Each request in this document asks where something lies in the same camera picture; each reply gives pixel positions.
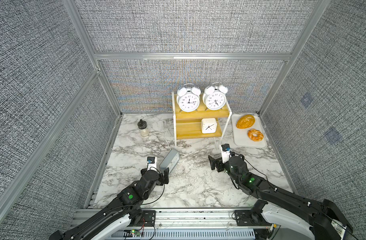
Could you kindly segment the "grey rectangular digital clock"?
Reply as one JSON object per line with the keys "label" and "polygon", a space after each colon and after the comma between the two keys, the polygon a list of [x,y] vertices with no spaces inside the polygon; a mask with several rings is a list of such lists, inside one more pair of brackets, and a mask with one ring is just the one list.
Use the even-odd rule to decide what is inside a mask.
{"label": "grey rectangular digital clock", "polygon": [[179,160],[180,153],[176,149],[172,149],[160,164],[160,171],[163,173],[166,169],[169,169],[171,173],[176,167]]}

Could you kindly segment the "white cube digital clock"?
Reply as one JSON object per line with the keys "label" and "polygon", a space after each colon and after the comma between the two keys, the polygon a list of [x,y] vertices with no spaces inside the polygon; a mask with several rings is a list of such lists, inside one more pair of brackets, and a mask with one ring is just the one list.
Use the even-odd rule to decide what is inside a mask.
{"label": "white cube digital clock", "polygon": [[201,132],[203,134],[213,134],[217,129],[216,118],[206,118],[201,120]]}

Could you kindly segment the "white twin-bell alarm clock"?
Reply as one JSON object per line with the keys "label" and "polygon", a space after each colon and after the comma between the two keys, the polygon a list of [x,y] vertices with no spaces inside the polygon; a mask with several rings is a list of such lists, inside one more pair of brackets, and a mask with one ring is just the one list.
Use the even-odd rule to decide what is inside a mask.
{"label": "white twin-bell alarm clock", "polygon": [[221,82],[212,83],[204,89],[202,96],[206,108],[211,111],[217,111],[226,104],[226,94],[228,88]]}

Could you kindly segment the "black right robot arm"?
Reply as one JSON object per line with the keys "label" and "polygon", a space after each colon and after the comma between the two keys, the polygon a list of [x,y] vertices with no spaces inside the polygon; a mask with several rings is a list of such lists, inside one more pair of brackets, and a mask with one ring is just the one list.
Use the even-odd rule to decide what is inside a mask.
{"label": "black right robot arm", "polygon": [[334,202],[308,199],[272,184],[251,173],[243,155],[233,154],[225,163],[221,158],[208,159],[212,170],[225,171],[238,190],[257,199],[252,219],[264,219],[312,240],[344,240],[353,234],[353,227]]}

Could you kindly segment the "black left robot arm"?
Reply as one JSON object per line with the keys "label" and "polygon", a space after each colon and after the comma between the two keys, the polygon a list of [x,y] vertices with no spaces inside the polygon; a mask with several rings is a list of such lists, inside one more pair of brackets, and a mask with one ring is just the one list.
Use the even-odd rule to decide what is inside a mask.
{"label": "black left robot arm", "polygon": [[103,240],[116,230],[136,225],[143,214],[141,206],[155,186],[169,183],[170,169],[163,172],[152,167],[143,172],[138,181],[124,188],[105,208],[80,225],[61,233],[52,233],[50,240]]}

